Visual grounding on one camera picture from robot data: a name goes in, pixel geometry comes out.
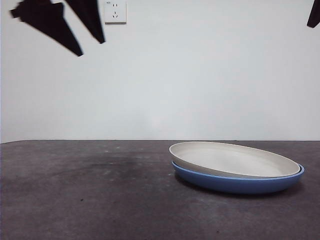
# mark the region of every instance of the outlet faceplate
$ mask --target outlet faceplate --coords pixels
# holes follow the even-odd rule
[[[104,4],[105,24],[126,24],[127,3],[122,0],[106,1]]]

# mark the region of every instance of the table surface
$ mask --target table surface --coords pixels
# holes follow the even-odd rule
[[[318,240],[320,141],[219,141],[305,167],[278,193],[235,195],[179,178],[171,140],[1,144],[2,240]]]

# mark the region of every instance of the stacked plates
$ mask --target stacked plates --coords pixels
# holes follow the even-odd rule
[[[266,194],[295,184],[303,166],[284,156],[246,146],[191,141],[172,145],[173,167],[186,181],[215,191]]]

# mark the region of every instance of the inner plate surface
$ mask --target inner plate surface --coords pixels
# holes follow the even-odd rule
[[[296,174],[299,165],[284,156],[252,147],[191,141],[169,148],[180,167],[225,177],[275,178]]]

